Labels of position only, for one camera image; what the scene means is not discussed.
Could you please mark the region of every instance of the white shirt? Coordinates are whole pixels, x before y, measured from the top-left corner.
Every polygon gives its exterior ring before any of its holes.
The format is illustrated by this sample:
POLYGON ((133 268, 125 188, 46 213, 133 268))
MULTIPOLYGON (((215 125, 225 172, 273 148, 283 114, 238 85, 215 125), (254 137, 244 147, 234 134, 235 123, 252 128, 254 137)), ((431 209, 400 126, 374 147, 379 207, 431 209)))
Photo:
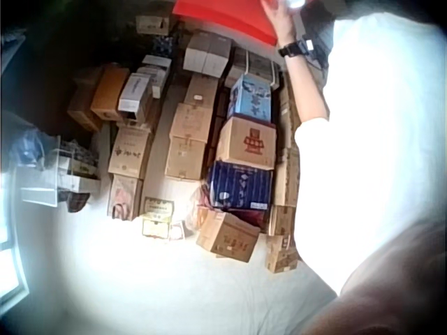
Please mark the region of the white shirt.
POLYGON ((295 240, 337 293, 373 252, 443 216, 446 41, 380 13, 337 21, 324 96, 330 120, 303 123, 295 240))

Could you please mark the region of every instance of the black wristwatch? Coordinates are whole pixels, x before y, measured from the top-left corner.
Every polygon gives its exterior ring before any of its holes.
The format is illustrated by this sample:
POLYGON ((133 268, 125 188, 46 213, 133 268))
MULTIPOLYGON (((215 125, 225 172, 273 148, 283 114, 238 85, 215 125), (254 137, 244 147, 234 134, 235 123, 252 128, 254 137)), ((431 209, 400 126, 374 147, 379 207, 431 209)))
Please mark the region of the black wristwatch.
POLYGON ((279 49, 278 52, 282 57, 295 57, 301 55, 307 56, 309 54, 309 51, 302 40, 297 40, 296 42, 288 44, 282 49, 279 49))

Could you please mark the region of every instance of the white floor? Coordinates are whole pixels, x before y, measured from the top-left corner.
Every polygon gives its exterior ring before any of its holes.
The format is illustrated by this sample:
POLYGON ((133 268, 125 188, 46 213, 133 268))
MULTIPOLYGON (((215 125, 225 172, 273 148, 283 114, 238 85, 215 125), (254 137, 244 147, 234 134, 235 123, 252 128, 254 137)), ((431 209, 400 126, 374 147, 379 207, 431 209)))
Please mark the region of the white floor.
MULTIPOLYGON (((171 86, 152 148, 143 196, 175 201, 185 214, 196 185, 166 179, 168 133, 185 88, 171 86)), ((107 128, 99 138, 109 147, 107 128)), ((78 214, 58 209, 59 262, 74 320, 60 334, 299 334, 334 292, 305 264, 284 274, 264 265, 265 237, 250 263, 216 259, 196 236, 170 244, 141 235, 141 221, 106 216, 110 178, 101 152, 101 194, 78 214)))

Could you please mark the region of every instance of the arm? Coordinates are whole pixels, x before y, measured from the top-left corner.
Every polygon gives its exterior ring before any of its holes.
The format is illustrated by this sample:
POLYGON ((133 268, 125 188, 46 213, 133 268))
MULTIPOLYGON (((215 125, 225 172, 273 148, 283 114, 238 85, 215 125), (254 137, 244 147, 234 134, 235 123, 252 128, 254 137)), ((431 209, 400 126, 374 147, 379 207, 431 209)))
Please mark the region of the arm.
MULTIPOLYGON (((278 46, 284 47, 294 43, 295 26, 292 13, 287 9, 285 0, 278 0, 277 8, 273 8, 266 0, 261 0, 265 14, 272 23, 278 37, 278 46)), ((301 122, 318 117, 328 118, 323 98, 307 66, 304 56, 286 57, 288 74, 291 78, 293 95, 301 122)))

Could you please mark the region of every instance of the person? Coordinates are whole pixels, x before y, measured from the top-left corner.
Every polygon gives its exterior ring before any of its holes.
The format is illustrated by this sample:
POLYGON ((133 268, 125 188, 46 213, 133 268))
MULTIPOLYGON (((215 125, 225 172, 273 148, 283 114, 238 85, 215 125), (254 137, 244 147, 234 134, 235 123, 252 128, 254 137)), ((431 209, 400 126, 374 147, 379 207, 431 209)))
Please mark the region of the person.
MULTIPOLYGON (((294 45, 286 1, 261 3, 278 48, 294 45)), ((285 62, 302 122, 295 241, 338 294, 305 334, 425 327, 446 279, 444 35, 390 13, 336 21, 325 100, 305 56, 285 62)))

